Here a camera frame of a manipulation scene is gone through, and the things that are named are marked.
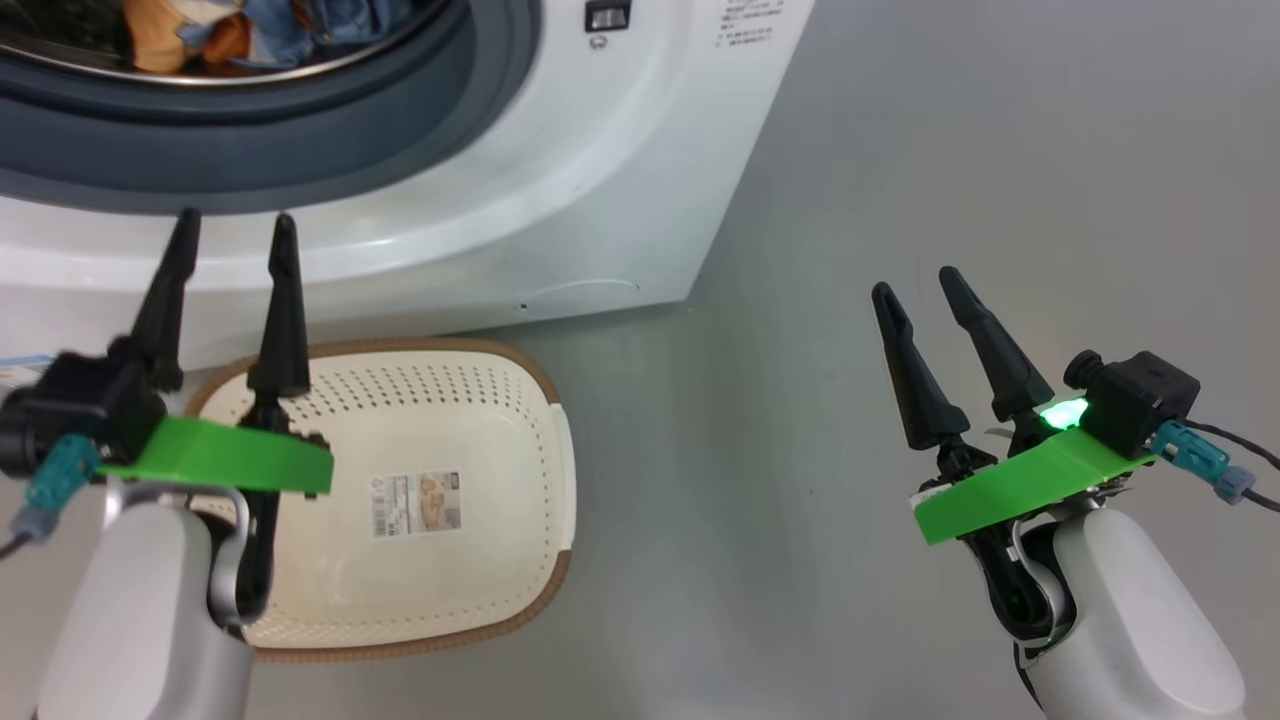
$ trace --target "blue connector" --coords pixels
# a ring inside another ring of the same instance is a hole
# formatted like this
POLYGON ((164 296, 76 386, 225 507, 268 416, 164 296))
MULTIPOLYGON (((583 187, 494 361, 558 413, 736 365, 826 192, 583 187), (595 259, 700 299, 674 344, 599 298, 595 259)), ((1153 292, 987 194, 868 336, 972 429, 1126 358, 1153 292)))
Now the blue connector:
POLYGON ((58 528, 72 496, 97 474, 99 462, 93 441, 63 436, 27 486, 27 506, 9 523, 9 532, 14 537, 27 536, 35 543, 44 542, 58 528))
POLYGON ((1230 465, 1230 455, 1181 423, 1169 420, 1160 425, 1151 452, 1213 486, 1213 492, 1228 505, 1239 505, 1244 491, 1253 487, 1253 473, 1230 465))

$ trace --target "white robot arm casing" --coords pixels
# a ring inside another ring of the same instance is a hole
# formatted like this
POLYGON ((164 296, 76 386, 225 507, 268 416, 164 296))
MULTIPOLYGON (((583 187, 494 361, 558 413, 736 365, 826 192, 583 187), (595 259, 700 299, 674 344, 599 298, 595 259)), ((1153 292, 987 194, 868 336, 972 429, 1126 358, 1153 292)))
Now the white robot arm casing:
POLYGON ((239 720, 253 650, 209 614, 209 529, 127 509, 102 534, 40 689, 41 720, 239 720))
POLYGON ((1235 660, 1138 523, 1076 515, 1053 550, 1076 619, 1027 667, 1048 720, 1244 720, 1235 660))

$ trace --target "laundry basket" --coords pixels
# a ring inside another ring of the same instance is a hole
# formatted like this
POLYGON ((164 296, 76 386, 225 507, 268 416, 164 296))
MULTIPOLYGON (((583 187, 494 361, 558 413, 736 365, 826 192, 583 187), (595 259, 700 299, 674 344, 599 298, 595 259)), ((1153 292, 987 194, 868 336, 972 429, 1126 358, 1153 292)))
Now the laundry basket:
MULTIPOLYGON (((211 378, 187 414, 239 420, 251 363, 211 378)), ((480 340, 324 345, 311 348, 311 393, 282 404, 294 430, 329 441, 334 478, 328 496, 282 498, 270 603, 244 633, 261 660, 476 643, 556 596, 573 543, 573 447, 532 360, 480 340)))

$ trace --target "washing machine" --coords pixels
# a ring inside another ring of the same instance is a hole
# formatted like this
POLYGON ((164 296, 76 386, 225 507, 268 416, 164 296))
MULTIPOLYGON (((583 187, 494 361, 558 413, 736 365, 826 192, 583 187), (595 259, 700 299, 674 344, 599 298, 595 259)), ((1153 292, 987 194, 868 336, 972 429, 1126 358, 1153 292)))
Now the washing machine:
POLYGON ((686 297, 813 0, 426 0, 393 41, 232 78, 0 35, 0 357, 101 352, 205 214, 182 359, 256 350, 275 213, 312 341, 686 297))

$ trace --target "product label sticker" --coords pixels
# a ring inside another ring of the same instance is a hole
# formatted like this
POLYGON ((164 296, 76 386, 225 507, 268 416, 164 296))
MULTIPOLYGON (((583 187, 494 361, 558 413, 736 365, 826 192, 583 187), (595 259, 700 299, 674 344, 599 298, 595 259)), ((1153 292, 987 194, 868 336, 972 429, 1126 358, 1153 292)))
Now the product label sticker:
POLYGON ((29 386, 45 374, 54 359, 47 355, 31 357, 0 357, 0 393, 15 387, 29 386))
POLYGON ((374 538, 408 538, 462 529, 462 474, 429 470, 369 479, 374 538))
POLYGON ((717 47, 755 45, 773 40, 787 0, 724 0, 717 47))

